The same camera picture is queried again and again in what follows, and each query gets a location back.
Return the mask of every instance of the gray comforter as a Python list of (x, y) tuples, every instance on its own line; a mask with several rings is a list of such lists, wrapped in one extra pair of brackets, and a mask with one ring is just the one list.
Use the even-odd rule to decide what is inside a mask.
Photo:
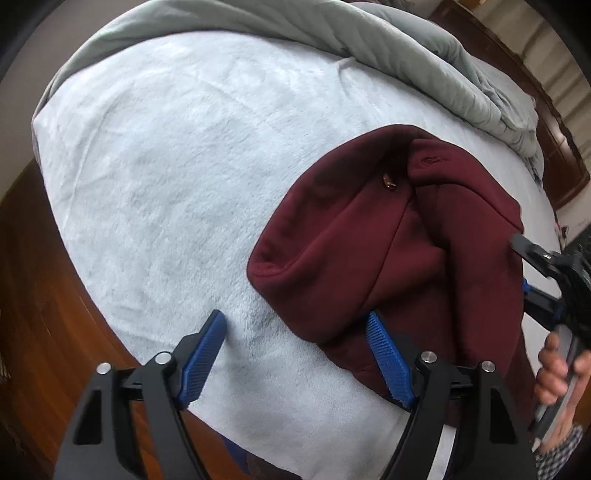
[[(196, 30), (293, 40), (354, 57), (413, 85), (474, 127), (502, 140), (526, 161), (534, 178), (542, 178), (544, 163), (535, 137), (533, 99), (509, 77), (467, 54), (445, 30), (377, 4), (151, 0), (112, 21), (82, 45), (48, 85), (35, 116), (73, 73), (149, 38)], [(34, 145), (38, 156), (35, 138)]]

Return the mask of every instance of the blue gripper pad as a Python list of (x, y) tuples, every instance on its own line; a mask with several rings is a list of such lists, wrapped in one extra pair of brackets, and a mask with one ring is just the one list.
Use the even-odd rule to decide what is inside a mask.
[(365, 336), (393, 399), (410, 408), (415, 399), (411, 372), (375, 312), (368, 315)]
[(212, 322), (209, 325), (206, 323), (203, 328), (206, 330), (202, 329), (199, 332), (203, 336), (181, 373), (181, 388), (177, 401), (183, 408), (187, 408), (201, 395), (207, 376), (226, 337), (228, 323), (224, 314), (217, 312)]

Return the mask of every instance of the maroon hoodie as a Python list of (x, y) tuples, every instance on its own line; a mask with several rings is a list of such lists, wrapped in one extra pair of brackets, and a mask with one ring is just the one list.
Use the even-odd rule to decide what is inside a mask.
[(380, 395), (365, 339), (378, 309), (445, 361), (491, 360), (520, 415), (534, 376), (521, 332), (519, 204), (465, 150), (391, 125), (324, 155), (291, 187), (248, 262), (253, 287), (299, 337)]

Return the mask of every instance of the floor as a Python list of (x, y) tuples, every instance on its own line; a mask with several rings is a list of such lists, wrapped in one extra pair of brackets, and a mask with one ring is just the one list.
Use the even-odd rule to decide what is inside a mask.
[[(0, 352), (12, 377), (0, 385), (0, 422), (51, 475), (70, 415), (96, 365), (108, 361), (124, 368), (137, 362), (79, 280), (36, 163), (0, 204), (0, 309)], [(140, 408), (136, 417), (148, 474), (161, 478)], [(221, 437), (191, 414), (185, 421), (213, 480), (247, 478)]]

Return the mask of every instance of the blue fabric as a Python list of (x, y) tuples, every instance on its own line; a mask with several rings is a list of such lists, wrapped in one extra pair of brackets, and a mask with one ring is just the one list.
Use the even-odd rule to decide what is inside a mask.
[(240, 467), (245, 474), (250, 475), (251, 473), (248, 471), (248, 465), (246, 464), (246, 450), (242, 447), (239, 447), (231, 440), (228, 440), (226, 437), (221, 435), (224, 444), (226, 445), (226, 449), (228, 453), (232, 457), (232, 460), (236, 462), (236, 464)]

